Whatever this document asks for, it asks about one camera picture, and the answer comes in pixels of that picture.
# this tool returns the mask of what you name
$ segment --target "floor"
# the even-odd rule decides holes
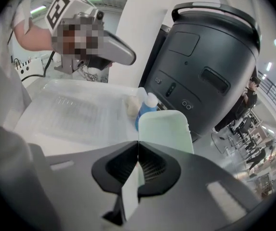
[[[239,146],[231,146],[231,144],[237,144],[238,140],[238,137],[233,135],[227,127],[218,134],[209,132],[194,143],[195,154],[213,161],[233,175],[234,178],[246,184],[255,193],[255,184],[249,178],[248,168],[250,165],[247,165],[245,161],[246,150],[244,146],[240,148]]]
[[[54,70],[53,67],[54,63],[52,63],[52,65],[48,68],[45,78],[38,78],[27,87],[27,91],[31,99],[35,98],[35,96],[49,82],[50,79],[90,80],[90,75],[86,73],[86,69],[82,69],[82,71],[76,71],[72,75],[68,75]],[[94,78],[94,76],[98,80],[97,75],[91,75],[91,78]],[[102,82],[105,82],[106,80],[107,79],[105,79],[105,77],[101,78]],[[238,148],[236,150],[235,147],[232,147],[228,137],[233,140],[233,144],[237,143],[238,138],[233,136],[228,128],[222,129],[218,134],[210,131],[209,134],[194,143],[195,154],[213,161],[218,166],[231,173],[236,179],[241,180],[250,189],[252,189],[253,192],[255,192],[255,185],[253,182],[249,181],[249,171],[247,170],[249,166],[244,162],[246,151],[244,148]]]

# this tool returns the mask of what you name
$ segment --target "clear plastic container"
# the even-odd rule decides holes
[[[139,119],[139,141],[194,153],[187,118],[177,110],[148,112]]]

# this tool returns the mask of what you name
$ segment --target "person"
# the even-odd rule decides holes
[[[269,140],[269,141],[267,141],[267,142],[265,142],[265,143],[261,143],[261,144],[258,144],[258,145],[256,145],[255,147],[253,146],[252,148],[248,148],[247,149],[247,147],[246,147],[246,150],[249,150],[249,154],[248,154],[248,157],[250,157],[250,156],[252,156],[252,155],[254,155],[260,148],[262,148],[262,147],[271,147],[271,146],[274,146],[275,147],[275,149],[276,149],[276,139],[271,139],[271,140]]]
[[[30,4],[31,0],[10,0],[0,14],[0,126],[7,130],[14,129],[31,103],[31,98],[10,61],[8,43],[11,31],[25,50],[53,51],[49,29],[40,28],[32,22]],[[64,30],[65,50],[75,47],[74,33]]]
[[[272,154],[273,154],[273,151],[275,149],[275,146],[271,145],[270,147],[268,147],[269,150],[270,150],[270,155],[269,155],[269,160],[272,160]],[[247,164],[251,164],[250,168],[249,168],[249,171],[255,167],[257,164],[259,164],[262,160],[266,159],[268,155],[266,155],[266,151],[265,151],[265,148],[262,148],[260,150],[260,153],[255,156],[254,158],[251,158],[249,160],[246,161]]]
[[[214,132],[219,132],[221,129],[229,125],[233,120],[239,119],[248,109],[251,109],[258,100],[258,95],[255,93],[260,84],[260,79],[251,77],[248,87],[245,88],[243,94],[239,97],[229,113],[213,128]]]

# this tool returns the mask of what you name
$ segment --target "gray surface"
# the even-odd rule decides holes
[[[250,180],[248,171],[250,165],[246,165],[246,162],[244,162],[246,156],[244,147],[236,150],[235,147],[231,147],[229,140],[223,141],[219,138],[221,136],[226,139],[230,136],[233,138],[233,142],[236,143],[238,137],[236,135],[233,136],[227,127],[222,129],[218,134],[213,133],[214,142],[221,153],[224,152],[221,154],[212,141],[211,134],[212,132],[209,132],[203,138],[194,143],[195,154],[213,161],[215,164],[233,175],[234,178],[246,184],[247,187],[255,193],[255,184],[253,182],[248,182],[248,180]]]
[[[42,188],[35,165],[45,162],[45,158],[39,146],[35,145],[35,149],[41,157],[17,134],[0,128],[0,194],[13,211],[36,229],[59,230],[59,216]],[[53,178],[50,180],[49,189],[54,183]]]
[[[174,157],[182,172],[176,184],[164,195],[141,198],[125,228],[139,231],[181,231],[188,230],[188,227],[192,230],[217,230],[229,225],[230,221],[207,190],[207,185],[216,181],[246,210],[250,211],[258,204],[245,185],[211,161],[165,146],[145,144]]]

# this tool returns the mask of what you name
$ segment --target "cable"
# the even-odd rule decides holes
[[[7,45],[8,45],[9,42],[11,41],[12,35],[13,35],[13,31],[12,31],[11,35],[9,36],[9,39],[8,39],[8,41],[7,41]]]
[[[21,68],[21,65],[20,65],[20,61],[19,61],[19,59],[18,59],[18,58],[15,58],[15,59],[13,60],[13,62],[15,62],[15,60],[17,60],[17,61],[18,61],[18,63],[19,63],[19,67]]]
[[[232,144],[232,142],[231,142],[231,140],[230,140],[229,138],[230,138],[230,136],[228,136],[228,138],[226,138],[226,139],[225,139],[224,137],[219,136],[219,139],[221,139],[221,140],[223,140],[223,141],[229,140],[230,146],[231,146],[231,147],[234,147],[235,145]]]
[[[46,77],[47,69],[48,69],[48,67],[49,67],[49,65],[50,65],[50,62],[51,62],[51,60],[52,60],[54,54],[55,54],[55,51],[53,51],[53,52],[51,53],[51,55],[50,55],[50,57],[49,57],[49,60],[48,60],[46,66],[45,66],[45,68],[44,68],[44,70],[43,70],[43,75],[29,75],[29,76],[27,76],[27,77],[24,77],[24,78],[21,80],[21,82],[24,81],[24,80],[26,80],[26,79],[29,78],[29,77]]]
[[[219,150],[219,148],[217,147],[217,145],[216,145],[216,143],[215,143],[215,141],[214,141],[213,134],[214,134],[214,133],[211,133],[210,136],[211,136],[211,139],[213,140],[214,145],[216,146],[216,148],[217,148],[217,150],[219,151],[220,154],[224,154],[224,153],[225,153],[225,150],[224,150],[224,152],[221,152],[221,151]]]

